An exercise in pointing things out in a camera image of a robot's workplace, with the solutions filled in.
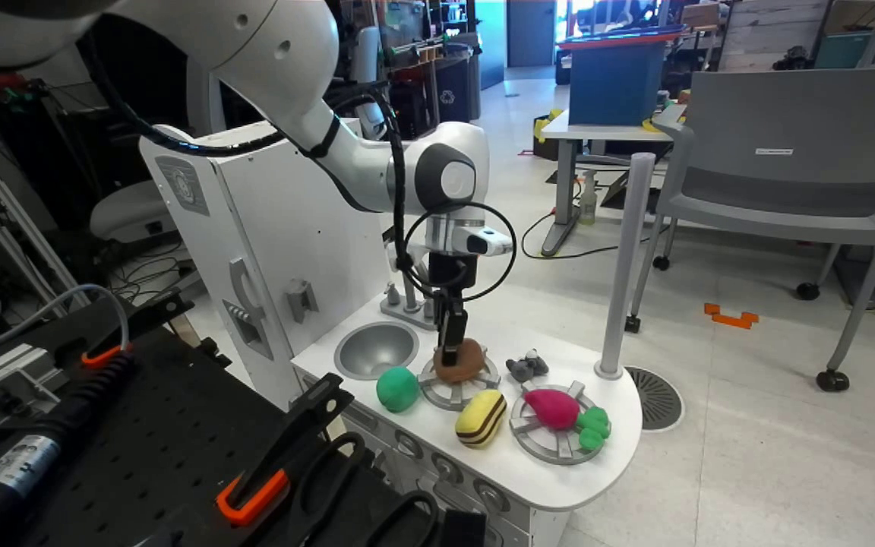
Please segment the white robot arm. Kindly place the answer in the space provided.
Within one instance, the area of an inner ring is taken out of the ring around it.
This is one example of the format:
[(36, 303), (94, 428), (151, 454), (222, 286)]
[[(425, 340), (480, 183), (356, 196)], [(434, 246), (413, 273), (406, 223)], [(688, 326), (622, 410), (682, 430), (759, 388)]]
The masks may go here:
[(489, 144), (478, 123), (386, 144), (352, 135), (326, 99), (339, 41), (323, 0), (0, 0), (0, 74), (46, 63), (103, 16), (162, 34), (250, 99), (363, 213), (388, 211), (397, 266), (406, 269), (403, 215), (451, 215), (485, 194)]

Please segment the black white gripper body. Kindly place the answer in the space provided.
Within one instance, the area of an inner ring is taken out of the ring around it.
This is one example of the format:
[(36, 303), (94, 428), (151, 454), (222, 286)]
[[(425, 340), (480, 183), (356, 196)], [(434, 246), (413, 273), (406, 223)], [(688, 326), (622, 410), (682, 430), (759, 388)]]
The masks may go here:
[(494, 206), (458, 206), (425, 219), (428, 286), (445, 295), (466, 295), (478, 283), (480, 257), (503, 257), (503, 269), (478, 290), (478, 297), (494, 293), (513, 269), (513, 225)]

